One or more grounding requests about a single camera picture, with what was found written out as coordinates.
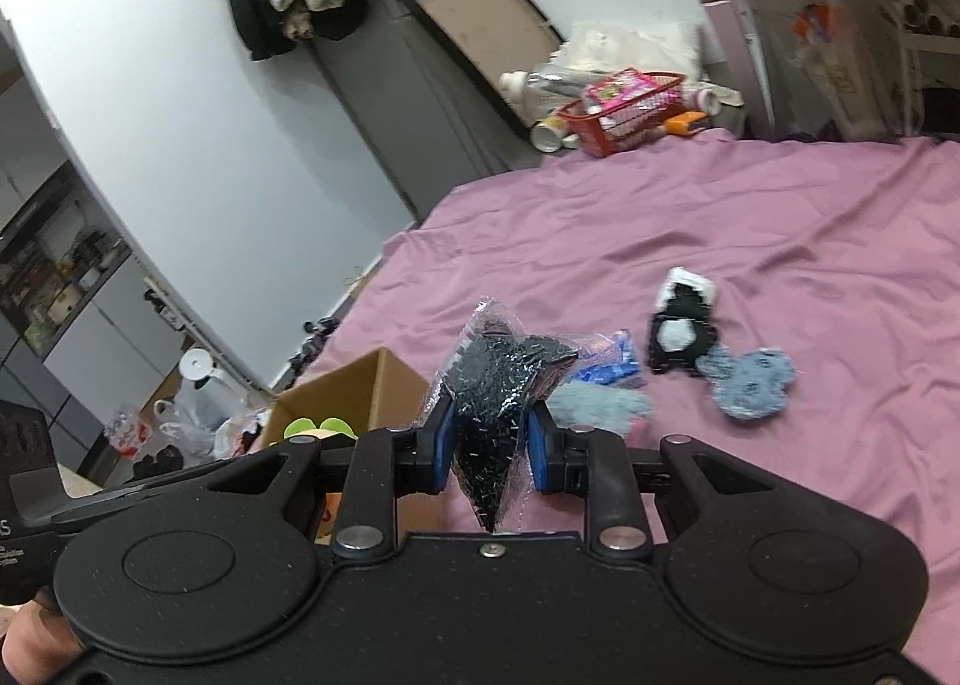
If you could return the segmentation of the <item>operator hand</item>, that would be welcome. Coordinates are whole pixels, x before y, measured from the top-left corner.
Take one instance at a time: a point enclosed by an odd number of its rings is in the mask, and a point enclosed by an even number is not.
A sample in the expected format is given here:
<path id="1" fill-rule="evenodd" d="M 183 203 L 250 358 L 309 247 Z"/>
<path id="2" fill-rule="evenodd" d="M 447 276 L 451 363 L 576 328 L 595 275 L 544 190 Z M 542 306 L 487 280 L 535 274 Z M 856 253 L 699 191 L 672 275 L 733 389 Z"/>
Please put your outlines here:
<path id="1" fill-rule="evenodd" d="M 2 682 L 44 685 L 82 654 L 83 646 L 59 612 L 36 600 L 26 602 L 2 636 Z"/>

